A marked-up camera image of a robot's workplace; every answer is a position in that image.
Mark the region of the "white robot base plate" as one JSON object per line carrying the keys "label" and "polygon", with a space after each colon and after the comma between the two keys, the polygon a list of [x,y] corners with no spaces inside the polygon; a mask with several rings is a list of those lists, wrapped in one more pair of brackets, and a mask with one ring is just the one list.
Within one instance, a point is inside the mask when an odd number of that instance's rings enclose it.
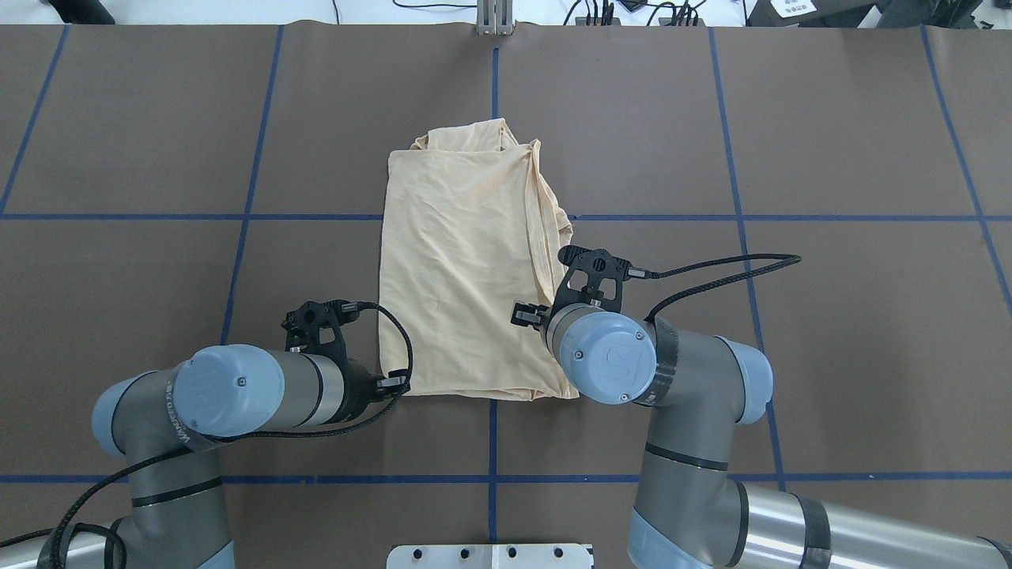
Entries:
{"label": "white robot base plate", "polygon": [[593,546],[577,543],[397,546],[387,568],[594,568]]}

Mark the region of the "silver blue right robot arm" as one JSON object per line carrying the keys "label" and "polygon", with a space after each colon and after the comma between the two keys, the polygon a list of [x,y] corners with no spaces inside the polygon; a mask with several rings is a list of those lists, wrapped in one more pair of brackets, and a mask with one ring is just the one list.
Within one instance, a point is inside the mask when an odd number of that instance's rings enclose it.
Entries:
{"label": "silver blue right robot arm", "polygon": [[643,321],[621,313],[623,284],[684,273],[632,266],[604,249],[567,245],[552,305],[517,303],[511,322],[541,335],[583,396],[648,408],[629,558],[639,568],[1008,568],[1010,545],[897,521],[806,495],[731,479],[734,432],[766,412],[774,388],[763,352],[673,327],[661,310],[724,284],[800,262],[795,254],[746,254],[713,266],[758,269],[683,289]]}

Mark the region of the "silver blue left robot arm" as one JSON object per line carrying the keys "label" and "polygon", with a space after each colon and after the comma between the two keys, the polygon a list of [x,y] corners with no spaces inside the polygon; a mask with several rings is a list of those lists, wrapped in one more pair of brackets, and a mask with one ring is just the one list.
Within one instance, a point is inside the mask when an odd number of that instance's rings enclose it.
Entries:
{"label": "silver blue left robot arm", "polygon": [[[375,311],[401,335],[402,370],[350,359],[342,327]],[[378,303],[308,301],[283,318],[285,348],[213,345],[108,388],[92,410],[99,446],[126,468],[55,523],[2,542],[4,568],[234,568],[218,451],[249,439],[315,439],[374,424],[410,389],[414,350]]]}

